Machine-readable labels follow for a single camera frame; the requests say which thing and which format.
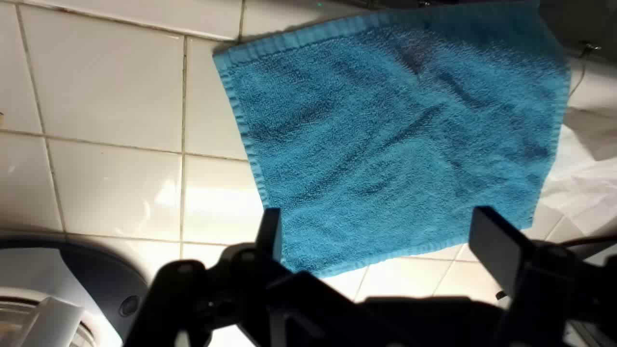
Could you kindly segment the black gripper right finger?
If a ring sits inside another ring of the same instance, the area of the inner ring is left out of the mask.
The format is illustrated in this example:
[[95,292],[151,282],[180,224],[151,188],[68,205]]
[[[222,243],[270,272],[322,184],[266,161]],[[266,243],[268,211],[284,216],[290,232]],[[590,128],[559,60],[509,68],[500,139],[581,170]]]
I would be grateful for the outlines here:
[[513,296],[534,243],[498,211],[477,207],[469,232],[469,249],[505,296]]

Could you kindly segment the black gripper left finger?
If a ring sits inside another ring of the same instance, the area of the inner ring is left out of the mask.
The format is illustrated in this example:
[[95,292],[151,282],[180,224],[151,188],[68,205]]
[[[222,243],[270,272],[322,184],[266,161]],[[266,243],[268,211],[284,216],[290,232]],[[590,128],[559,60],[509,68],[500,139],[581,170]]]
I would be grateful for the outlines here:
[[266,209],[257,236],[257,247],[274,261],[282,259],[282,211]]

